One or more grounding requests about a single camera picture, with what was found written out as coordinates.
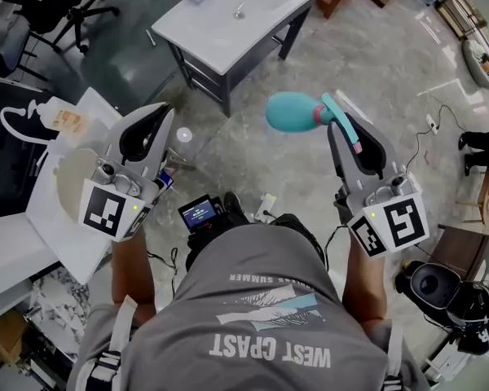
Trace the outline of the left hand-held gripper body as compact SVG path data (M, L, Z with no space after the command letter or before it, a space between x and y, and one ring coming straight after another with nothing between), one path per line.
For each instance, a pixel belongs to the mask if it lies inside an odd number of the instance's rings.
M97 164L83 183L78 223L112 241L128 240L157 204L163 181L144 178L111 160Z

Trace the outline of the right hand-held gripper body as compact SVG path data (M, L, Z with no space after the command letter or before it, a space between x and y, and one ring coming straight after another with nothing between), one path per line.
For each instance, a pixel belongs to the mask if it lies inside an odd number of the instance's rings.
M335 205L351 214L346 226L368 257L396 253L430 236L421 194L403 173L351 193L342 187Z

